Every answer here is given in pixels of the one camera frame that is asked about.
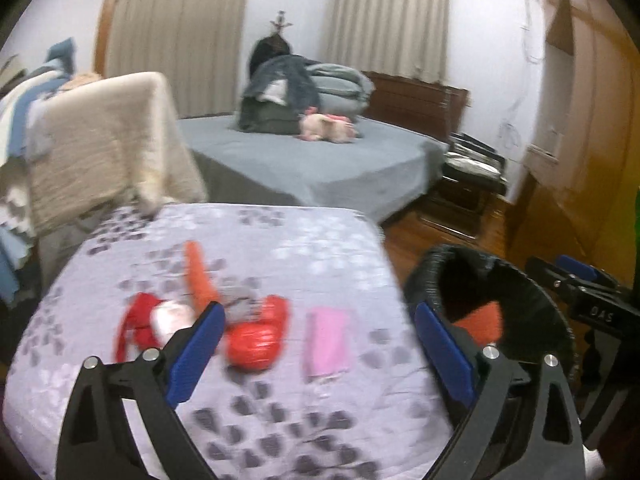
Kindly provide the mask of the right beige curtain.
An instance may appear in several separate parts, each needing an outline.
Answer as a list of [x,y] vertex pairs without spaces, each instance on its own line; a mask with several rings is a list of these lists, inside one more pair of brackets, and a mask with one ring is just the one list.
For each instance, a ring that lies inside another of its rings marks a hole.
[[323,58],[360,72],[446,78],[450,0],[331,0]]

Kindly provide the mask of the grey-sheeted bed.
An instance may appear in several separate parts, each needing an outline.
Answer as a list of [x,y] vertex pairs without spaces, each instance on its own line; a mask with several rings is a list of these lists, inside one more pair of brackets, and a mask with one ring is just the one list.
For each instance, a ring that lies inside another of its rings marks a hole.
[[232,116],[179,122],[214,203],[358,210],[382,223],[442,176],[446,144],[362,118],[352,143],[236,130]]

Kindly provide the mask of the pile of grey bedding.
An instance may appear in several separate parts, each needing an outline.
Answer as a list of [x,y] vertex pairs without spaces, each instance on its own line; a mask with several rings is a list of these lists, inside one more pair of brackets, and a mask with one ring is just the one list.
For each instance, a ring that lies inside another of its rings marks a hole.
[[236,128],[251,133],[299,133],[308,108],[356,122],[369,107],[373,81],[360,70],[299,55],[270,58],[243,90]]

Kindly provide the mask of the black metal chair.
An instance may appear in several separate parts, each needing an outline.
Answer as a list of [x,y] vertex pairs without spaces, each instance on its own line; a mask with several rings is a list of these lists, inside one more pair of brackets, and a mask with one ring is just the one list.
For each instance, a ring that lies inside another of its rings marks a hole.
[[487,205],[506,195],[506,159],[466,133],[451,133],[440,173],[421,203],[419,220],[453,236],[476,240]]

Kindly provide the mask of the blue white scalloped cloths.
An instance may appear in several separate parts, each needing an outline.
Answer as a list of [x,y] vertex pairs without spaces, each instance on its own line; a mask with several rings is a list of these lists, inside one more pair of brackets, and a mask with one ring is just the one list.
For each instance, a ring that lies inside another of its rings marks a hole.
[[35,246],[28,166],[52,148],[44,109],[75,71],[75,43],[67,38],[46,59],[1,88],[1,302],[12,308],[24,287],[18,277]]

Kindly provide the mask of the orange foam mesh sheet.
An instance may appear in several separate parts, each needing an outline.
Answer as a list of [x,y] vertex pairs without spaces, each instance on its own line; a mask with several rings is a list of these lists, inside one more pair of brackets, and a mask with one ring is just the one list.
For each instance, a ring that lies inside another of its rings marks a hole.
[[210,280],[201,245],[195,240],[184,244],[186,257],[186,284],[192,297],[194,311],[200,315],[212,302],[218,302],[219,292]]

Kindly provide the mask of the red shiny plastic bag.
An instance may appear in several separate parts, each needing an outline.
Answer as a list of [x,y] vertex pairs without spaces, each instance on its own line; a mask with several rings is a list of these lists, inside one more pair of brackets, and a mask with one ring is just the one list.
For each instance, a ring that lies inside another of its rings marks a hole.
[[290,302],[276,295],[262,300],[256,321],[232,325],[227,330],[226,357],[240,370],[269,370],[283,350]]

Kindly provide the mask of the dark wooden headboard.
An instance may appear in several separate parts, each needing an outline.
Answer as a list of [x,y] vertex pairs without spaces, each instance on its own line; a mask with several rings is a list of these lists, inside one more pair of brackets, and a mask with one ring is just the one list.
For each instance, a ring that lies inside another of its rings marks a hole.
[[375,86],[364,111],[367,118],[442,142],[458,131],[470,97],[468,90],[378,73],[367,76]]

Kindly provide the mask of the red cloth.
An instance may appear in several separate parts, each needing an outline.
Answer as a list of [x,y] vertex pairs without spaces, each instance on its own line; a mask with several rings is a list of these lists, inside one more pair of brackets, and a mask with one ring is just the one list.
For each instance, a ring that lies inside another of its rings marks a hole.
[[125,362],[130,346],[138,350],[160,348],[160,342],[154,334],[151,316],[162,300],[148,292],[139,292],[128,306],[119,324],[115,339],[114,360]]

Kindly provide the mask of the beige quilted blanket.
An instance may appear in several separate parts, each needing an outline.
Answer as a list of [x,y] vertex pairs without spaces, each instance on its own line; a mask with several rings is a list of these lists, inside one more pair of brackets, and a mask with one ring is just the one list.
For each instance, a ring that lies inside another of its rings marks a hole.
[[208,199],[161,73],[128,74],[61,92],[44,108],[43,120],[52,145],[28,167],[36,235],[124,196],[144,214],[170,202]]

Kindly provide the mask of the white tissue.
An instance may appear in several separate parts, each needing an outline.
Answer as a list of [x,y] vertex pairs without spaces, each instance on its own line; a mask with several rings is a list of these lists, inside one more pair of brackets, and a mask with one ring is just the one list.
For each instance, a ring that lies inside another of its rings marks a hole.
[[164,348],[178,330],[189,328],[195,321],[193,309],[175,300],[162,301],[150,314],[154,338]]

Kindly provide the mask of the pink plastic packet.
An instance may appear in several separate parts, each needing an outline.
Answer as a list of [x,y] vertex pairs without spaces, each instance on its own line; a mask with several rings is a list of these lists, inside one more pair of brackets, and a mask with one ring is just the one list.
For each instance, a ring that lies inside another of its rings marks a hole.
[[304,371],[310,380],[346,373],[350,364],[350,315],[315,308],[307,315]]

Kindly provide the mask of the dark wooden coat rack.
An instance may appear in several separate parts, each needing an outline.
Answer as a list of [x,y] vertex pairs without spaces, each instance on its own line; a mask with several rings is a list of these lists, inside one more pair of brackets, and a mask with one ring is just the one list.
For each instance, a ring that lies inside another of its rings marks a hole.
[[248,76],[252,78],[256,70],[265,62],[281,55],[292,53],[291,45],[283,38],[282,32],[291,26],[285,18],[285,12],[279,11],[276,19],[271,21],[273,28],[269,36],[258,40],[254,45],[250,60],[248,61]]

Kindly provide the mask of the pink plush pig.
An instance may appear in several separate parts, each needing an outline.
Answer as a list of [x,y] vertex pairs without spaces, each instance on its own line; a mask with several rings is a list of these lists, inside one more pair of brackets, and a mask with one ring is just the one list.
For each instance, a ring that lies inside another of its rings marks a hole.
[[317,107],[308,107],[299,119],[300,140],[308,142],[328,141],[350,143],[358,133],[352,121],[346,116],[322,114]]

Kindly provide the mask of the black-lined trash bin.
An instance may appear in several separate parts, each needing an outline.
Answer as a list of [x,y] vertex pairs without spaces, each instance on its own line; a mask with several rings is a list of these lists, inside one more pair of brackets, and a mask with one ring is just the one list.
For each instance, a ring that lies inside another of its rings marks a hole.
[[[454,325],[482,304],[498,301],[503,334],[494,345],[523,363],[537,364],[552,354],[570,386],[576,368],[570,326],[549,295],[506,260],[461,245],[436,245],[407,278],[404,298],[415,330],[419,304],[428,304]],[[436,379],[455,427],[461,413],[446,397],[437,375]]]

